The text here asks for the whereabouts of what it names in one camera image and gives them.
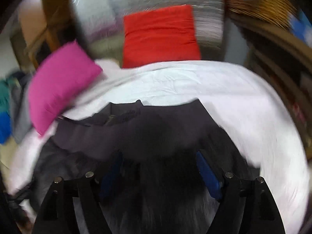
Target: wooden shelf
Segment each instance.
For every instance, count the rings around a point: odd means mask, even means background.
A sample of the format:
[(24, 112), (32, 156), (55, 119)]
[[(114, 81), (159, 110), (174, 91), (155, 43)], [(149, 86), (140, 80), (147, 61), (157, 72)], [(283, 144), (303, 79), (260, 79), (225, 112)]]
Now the wooden shelf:
[(273, 43), (283, 48), (285, 51), (289, 52), (312, 74), (312, 48), (307, 46), (303, 41), (299, 40), (297, 37), (282, 28), (256, 18), (236, 13), (230, 13), (230, 18), (238, 26), (249, 29), (263, 37), (266, 37)]
[(307, 120), (312, 124), (312, 104), (308, 98), (304, 95), (301, 89), (295, 84), (290, 76), (284, 72), (277, 64), (275, 64), (270, 58), (255, 50), (255, 56), (258, 57), (264, 64), (266, 64), (283, 82), (288, 91), (295, 97), (300, 108), (303, 110)]

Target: pink pillow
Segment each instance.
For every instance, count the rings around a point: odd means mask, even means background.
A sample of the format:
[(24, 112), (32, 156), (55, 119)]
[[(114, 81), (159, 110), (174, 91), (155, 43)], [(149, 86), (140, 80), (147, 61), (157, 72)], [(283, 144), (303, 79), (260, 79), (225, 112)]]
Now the pink pillow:
[(49, 55), (29, 86), (30, 118), (36, 131), (44, 135), (68, 103), (101, 72), (76, 41)]

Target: gray fabric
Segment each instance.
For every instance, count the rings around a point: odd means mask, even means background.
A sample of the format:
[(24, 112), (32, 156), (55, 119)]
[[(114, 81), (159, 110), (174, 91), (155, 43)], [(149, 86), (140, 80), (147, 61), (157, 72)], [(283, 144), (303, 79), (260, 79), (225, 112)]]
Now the gray fabric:
[(87, 44), (85, 48), (92, 59), (113, 58), (122, 67), (124, 33), (97, 40)]
[(19, 81), (19, 85), (10, 87), (11, 130), (17, 144), (21, 143), (32, 128), (28, 102), (28, 86), (31, 79), (32, 74), (27, 74)]

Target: red pillow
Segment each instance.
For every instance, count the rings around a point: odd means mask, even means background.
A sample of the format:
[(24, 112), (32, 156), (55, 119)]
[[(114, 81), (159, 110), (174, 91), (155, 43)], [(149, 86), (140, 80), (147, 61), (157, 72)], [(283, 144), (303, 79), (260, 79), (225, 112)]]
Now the red pillow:
[(124, 16), (123, 68), (153, 62), (200, 60), (191, 5)]

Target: dark cloth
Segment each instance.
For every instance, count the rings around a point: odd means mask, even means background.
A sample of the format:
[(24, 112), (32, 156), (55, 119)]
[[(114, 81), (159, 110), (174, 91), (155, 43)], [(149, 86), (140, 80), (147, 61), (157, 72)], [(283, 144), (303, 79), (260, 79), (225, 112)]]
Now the dark cloth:
[[(55, 176), (79, 178), (121, 151), (121, 177), (102, 211), (115, 233), (206, 233), (218, 203), (197, 170), (195, 154), (213, 150), (218, 165), (254, 179), (227, 133), (199, 100), (180, 106), (110, 103), (82, 121), (60, 120), (35, 167), (34, 192), (43, 201)], [(75, 200), (81, 233), (81, 209)]]
[(5, 186), (3, 184), (2, 175), (0, 172), (0, 229), (1, 233), (20, 234), (18, 226), (13, 219), (12, 213), (7, 201), (5, 193)]
[(17, 79), (19, 82), (21, 82), (21, 80), (23, 79), (23, 77), (26, 76), (26, 74), (23, 72), (23, 71), (15, 71), (15, 72), (12, 72), (11, 74), (9, 74), (7, 76), (7, 79)]

